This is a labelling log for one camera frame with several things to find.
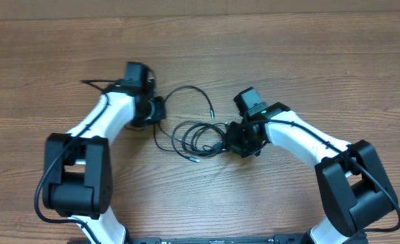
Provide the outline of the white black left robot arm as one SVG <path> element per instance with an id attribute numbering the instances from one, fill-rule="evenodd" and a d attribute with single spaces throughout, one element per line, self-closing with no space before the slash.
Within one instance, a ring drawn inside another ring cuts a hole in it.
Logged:
<path id="1" fill-rule="evenodd" d="M 109 81 L 82 122 L 47 138 L 34 200 L 43 221 L 76 224 L 88 243 L 131 243 L 127 228 L 111 208 L 110 146 L 127 124 L 145 126 L 158 116 L 163 107 L 155 90 L 154 79 Z"/>

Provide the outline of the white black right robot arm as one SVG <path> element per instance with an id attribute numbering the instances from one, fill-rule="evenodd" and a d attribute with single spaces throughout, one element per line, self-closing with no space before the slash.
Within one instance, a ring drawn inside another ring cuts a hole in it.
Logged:
<path id="1" fill-rule="evenodd" d="M 367 243 L 369 232 L 400 229 L 398 198 L 372 144 L 329 136 L 279 102 L 236 105 L 242 120 L 228 127 L 228 151 L 248 157 L 270 143 L 316 175 L 325 219 L 304 234 L 275 235 L 275 243 Z"/>

